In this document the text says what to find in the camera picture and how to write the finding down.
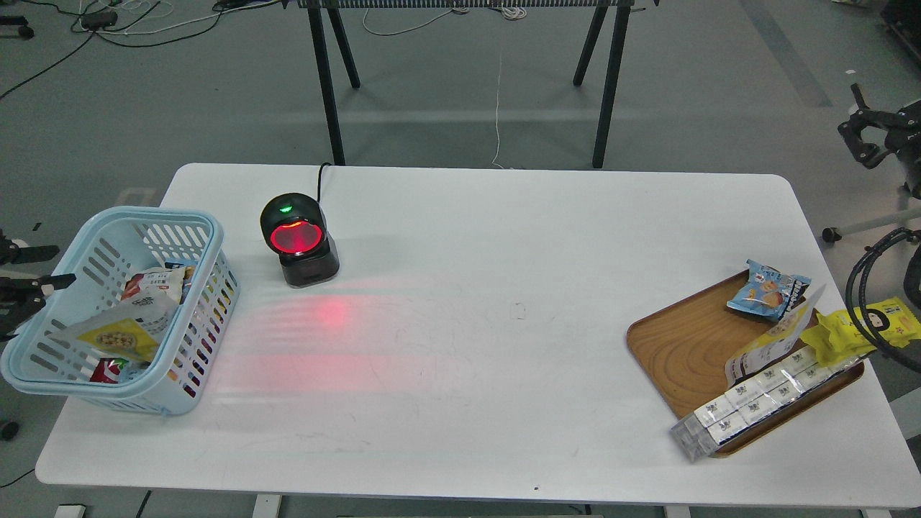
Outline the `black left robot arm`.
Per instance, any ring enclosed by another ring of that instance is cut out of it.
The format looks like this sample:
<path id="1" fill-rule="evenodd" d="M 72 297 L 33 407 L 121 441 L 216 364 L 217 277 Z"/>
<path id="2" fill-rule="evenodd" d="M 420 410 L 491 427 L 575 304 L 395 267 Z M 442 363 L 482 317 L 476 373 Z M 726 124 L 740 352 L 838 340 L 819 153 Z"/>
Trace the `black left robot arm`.
<path id="1" fill-rule="evenodd" d="M 1 234 L 1 263 L 43 263 L 60 252 L 57 245 L 29 246 Z M 1 341 L 17 336 L 16 330 L 45 308 L 56 291 L 69 288 L 76 281 L 73 274 L 45 275 L 39 278 L 1 278 Z"/>

